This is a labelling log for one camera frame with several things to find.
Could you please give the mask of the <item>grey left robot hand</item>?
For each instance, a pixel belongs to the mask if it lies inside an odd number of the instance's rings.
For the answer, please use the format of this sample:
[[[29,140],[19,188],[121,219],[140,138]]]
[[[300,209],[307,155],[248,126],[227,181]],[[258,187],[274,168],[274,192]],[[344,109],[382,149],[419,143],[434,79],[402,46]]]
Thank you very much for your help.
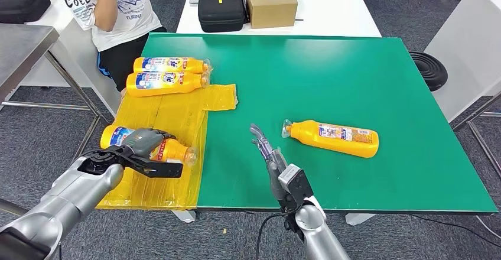
[[[131,149],[134,155],[148,158],[150,153],[166,139],[176,139],[173,134],[159,129],[138,128],[130,133],[122,141],[121,146],[125,145]]]

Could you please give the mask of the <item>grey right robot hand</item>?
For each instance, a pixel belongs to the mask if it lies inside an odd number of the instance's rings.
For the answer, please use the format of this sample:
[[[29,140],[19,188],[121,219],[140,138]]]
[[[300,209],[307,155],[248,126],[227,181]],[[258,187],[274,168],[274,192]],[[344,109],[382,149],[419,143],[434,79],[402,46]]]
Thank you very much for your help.
[[[272,195],[279,203],[283,203],[286,199],[287,192],[280,185],[278,177],[287,166],[285,158],[281,154],[279,148],[273,149],[269,140],[257,125],[251,123],[249,130],[255,136],[252,143],[258,147],[261,156],[266,162],[266,170],[269,175]]]

